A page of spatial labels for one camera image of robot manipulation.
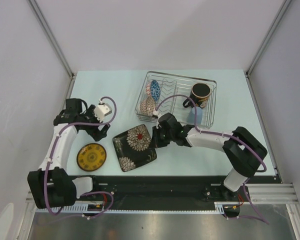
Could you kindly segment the light blue cup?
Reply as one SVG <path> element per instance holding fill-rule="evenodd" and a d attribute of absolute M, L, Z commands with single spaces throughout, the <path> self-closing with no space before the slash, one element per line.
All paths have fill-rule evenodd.
<path fill-rule="evenodd" d="M 196 123 L 197 125 L 200 125 L 202 122 L 202 118 L 203 118 L 203 109 L 196 106 L 190 110 L 187 116 L 187 122 L 189 124 Z"/>

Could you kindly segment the yellow round plate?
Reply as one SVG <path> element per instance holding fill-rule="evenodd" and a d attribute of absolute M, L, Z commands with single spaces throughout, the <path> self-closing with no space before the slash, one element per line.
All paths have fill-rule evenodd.
<path fill-rule="evenodd" d="M 83 146 L 76 156 L 78 167 L 85 172 L 93 172 L 103 166 L 107 159 L 106 149 L 98 143 Z"/>

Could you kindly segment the black square floral plate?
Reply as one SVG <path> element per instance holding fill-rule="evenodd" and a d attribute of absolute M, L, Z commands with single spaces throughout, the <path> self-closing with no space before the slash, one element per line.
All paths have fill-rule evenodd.
<path fill-rule="evenodd" d="M 151 135 L 145 124 L 137 125 L 112 138 L 119 166 L 123 172 L 147 165 L 157 159 L 150 147 Z"/>

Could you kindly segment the metal wire dish rack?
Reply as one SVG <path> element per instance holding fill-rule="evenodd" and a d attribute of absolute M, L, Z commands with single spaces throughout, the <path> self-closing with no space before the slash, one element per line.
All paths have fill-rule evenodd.
<path fill-rule="evenodd" d="M 215 108 L 216 108 L 216 95 L 217 95 L 217 82 L 210 79 L 189 77 L 177 74 L 170 74 L 158 71 L 148 71 L 146 73 L 143 86 L 141 88 L 136 106 L 135 113 L 139 120 L 145 122 L 155 123 L 156 119 L 151 116 L 143 115 L 139 112 L 139 104 L 142 100 L 146 99 L 148 96 L 145 93 L 145 88 L 147 83 L 152 80 L 156 80 L 160 85 L 160 98 L 155 101 L 156 106 L 162 103 L 158 108 L 158 111 L 162 114 L 171 113 L 176 119 L 182 124 L 189 124 L 187 122 L 187 117 L 191 109 L 184 108 L 183 102 L 186 100 L 185 97 L 180 95 L 189 96 L 191 94 L 191 88 L 196 83 L 207 84 L 211 89 L 211 94 L 209 96 L 207 105 L 203 108 L 203 117 L 201 124 L 198 125 L 199 128 L 209 129 L 214 124 Z M 179 95 L 178 97 L 173 97 L 166 99 L 172 95 Z"/>

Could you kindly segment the blue triangle pattern bowl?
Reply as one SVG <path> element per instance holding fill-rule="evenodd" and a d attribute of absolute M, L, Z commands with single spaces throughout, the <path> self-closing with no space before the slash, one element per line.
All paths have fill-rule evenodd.
<path fill-rule="evenodd" d="M 145 87 L 145 93 L 147 96 L 152 97 L 155 102 L 157 102 L 161 96 L 161 87 L 159 83 L 156 80 L 148 82 Z"/>

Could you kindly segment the red black skull mug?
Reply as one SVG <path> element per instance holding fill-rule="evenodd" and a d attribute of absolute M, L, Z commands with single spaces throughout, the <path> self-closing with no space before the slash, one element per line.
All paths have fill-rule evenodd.
<path fill-rule="evenodd" d="M 191 87 L 190 98 L 193 100 L 194 104 L 187 98 L 182 106 L 184 108 L 193 108 L 194 106 L 204 109 L 207 104 L 209 97 L 212 93 L 210 87 L 205 83 L 196 83 Z"/>

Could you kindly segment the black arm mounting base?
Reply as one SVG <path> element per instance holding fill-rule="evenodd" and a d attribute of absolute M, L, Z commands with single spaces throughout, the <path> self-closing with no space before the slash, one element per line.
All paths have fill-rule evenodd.
<path fill-rule="evenodd" d="M 222 187 L 224 176 L 96 176 L 93 191 L 113 194 L 115 211 L 208 211 L 216 202 L 230 204 L 261 184 L 277 184 L 269 176 L 255 176 L 245 188 L 231 193 Z"/>

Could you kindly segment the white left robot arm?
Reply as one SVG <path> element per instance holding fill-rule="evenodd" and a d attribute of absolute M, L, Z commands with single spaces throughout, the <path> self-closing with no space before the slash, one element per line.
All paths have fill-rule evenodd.
<path fill-rule="evenodd" d="M 72 178 L 66 167 L 79 131 L 86 132 L 96 142 L 107 136 L 111 121 L 105 118 L 116 117 L 117 105 L 109 105 L 105 99 L 102 97 L 96 105 L 88 105 L 81 98 L 66 99 L 64 109 L 53 120 L 53 137 L 43 162 L 38 170 L 27 175 L 37 208 L 56 215 L 53 208 L 72 206 L 83 195 L 90 200 L 100 196 L 101 188 L 93 183 L 92 177 Z"/>

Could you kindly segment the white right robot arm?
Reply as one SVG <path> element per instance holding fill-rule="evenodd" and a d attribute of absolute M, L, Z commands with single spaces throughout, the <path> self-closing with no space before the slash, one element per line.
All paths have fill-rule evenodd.
<path fill-rule="evenodd" d="M 220 188 L 221 196 L 232 201 L 239 188 L 258 172 L 267 170 L 264 159 L 267 149 L 246 128 L 238 126 L 230 133 L 199 129 L 196 125 L 182 125 L 171 113 L 161 115 L 152 128 L 151 148 L 163 148 L 176 143 L 178 146 L 203 147 L 226 154 L 232 169 Z"/>

